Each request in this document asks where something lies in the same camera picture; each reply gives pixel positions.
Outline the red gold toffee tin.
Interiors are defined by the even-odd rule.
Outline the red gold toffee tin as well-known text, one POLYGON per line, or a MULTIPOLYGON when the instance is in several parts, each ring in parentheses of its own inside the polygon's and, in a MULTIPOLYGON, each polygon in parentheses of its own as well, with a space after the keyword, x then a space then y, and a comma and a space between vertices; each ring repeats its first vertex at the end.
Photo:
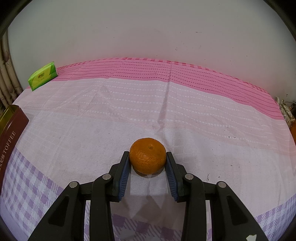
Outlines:
POLYGON ((29 119, 18 105, 8 106, 1 115, 1 188, 11 154, 28 123, 29 119))

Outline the green tissue pack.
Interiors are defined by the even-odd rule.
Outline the green tissue pack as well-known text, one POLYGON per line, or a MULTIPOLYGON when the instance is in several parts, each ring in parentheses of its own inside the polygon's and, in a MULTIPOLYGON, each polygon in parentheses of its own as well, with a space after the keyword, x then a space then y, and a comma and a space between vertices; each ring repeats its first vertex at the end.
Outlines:
POLYGON ((58 71, 56 69, 55 63, 51 62, 35 71, 28 79, 28 83, 31 90, 34 91, 57 76, 58 71))

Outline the beige patterned curtain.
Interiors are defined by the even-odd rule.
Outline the beige patterned curtain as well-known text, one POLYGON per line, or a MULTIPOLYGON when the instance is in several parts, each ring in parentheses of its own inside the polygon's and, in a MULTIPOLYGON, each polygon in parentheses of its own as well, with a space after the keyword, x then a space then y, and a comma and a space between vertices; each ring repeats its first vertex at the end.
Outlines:
POLYGON ((0 48, 0 95, 1 95, 1 114, 4 110, 12 104, 17 97, 23 92, 21 84, 16 76, 16 72, 13 67, 13 63, 10 55, 8 31, 4 33, 1 38, 1 48, 0 48))

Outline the pink purple checked tablecloth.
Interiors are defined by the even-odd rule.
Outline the pink purple checked tablecloth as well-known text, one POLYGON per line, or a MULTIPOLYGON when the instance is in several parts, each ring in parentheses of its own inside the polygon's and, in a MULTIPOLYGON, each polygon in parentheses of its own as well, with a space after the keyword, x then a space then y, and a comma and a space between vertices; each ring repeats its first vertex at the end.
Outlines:
POLYGON ((154 138, 203 181, 225 181, 269 240, 295 216, 295 142, 275 100, 199 66, 106 59, 58 69, 15 100, 29 119, 6 168, 1 217, 27 240, 71 182, 107 173, 154 138))

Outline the small back orange mandarin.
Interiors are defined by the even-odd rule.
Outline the small back orange mandarin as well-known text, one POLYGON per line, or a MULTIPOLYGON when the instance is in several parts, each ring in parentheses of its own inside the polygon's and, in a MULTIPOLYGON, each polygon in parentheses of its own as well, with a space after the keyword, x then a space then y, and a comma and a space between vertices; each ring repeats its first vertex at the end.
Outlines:
POLYGON ((154 138, 141 138, 132 144, 129 159, 135 171, 152 175, 165 166, 166 149, 154 138))

